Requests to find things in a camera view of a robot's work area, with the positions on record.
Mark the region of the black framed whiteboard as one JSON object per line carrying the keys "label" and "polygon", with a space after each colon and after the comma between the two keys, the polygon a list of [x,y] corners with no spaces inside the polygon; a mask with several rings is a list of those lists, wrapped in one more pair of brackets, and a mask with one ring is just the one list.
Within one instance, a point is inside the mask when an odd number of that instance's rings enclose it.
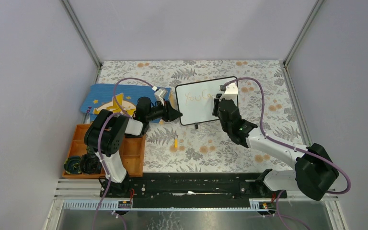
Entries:
{"label": "black framed whiteboard", "polygon": [[183,115],[180,124],[195,125],[218,120],[213,116],[214,98],[223,93],[220,86],[236,79],[235,76],[180,84],[175,87],[178,111]]}

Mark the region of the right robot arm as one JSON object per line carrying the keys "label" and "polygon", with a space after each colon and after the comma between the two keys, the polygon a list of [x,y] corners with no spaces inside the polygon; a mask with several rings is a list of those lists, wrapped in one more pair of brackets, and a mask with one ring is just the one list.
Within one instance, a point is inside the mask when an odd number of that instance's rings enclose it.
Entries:
{"label": "right robot arm", "polygon": [[312,200],[320,201],[339,176],[325,148],[317,143],[298,145],[264,135],[261,128],[243,119],[233,100],[214,98],[212,114],[219,118],[223,131],[232,142],[266,153],[289,167],[288,171],[265,170],[256,183],[259,196],[268,197],[274,191],[301,191]]}

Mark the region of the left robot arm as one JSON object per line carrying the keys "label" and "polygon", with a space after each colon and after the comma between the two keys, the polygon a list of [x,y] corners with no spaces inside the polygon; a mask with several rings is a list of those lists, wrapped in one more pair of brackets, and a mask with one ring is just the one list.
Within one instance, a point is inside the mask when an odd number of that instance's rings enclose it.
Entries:
{"label": "left robot arm", "polygon": [[99,158],[105,171],[106,187],[118,197],[129,192],[129,175],[119,154],[126,135],[142,137],[149,129],[150,122],[161,119],[172,122],[183,116],[165,99],[152,103],[148,97],[140,97],[132,118],[114,114],[110,110],[101,111],[84,137],[84,143]]}

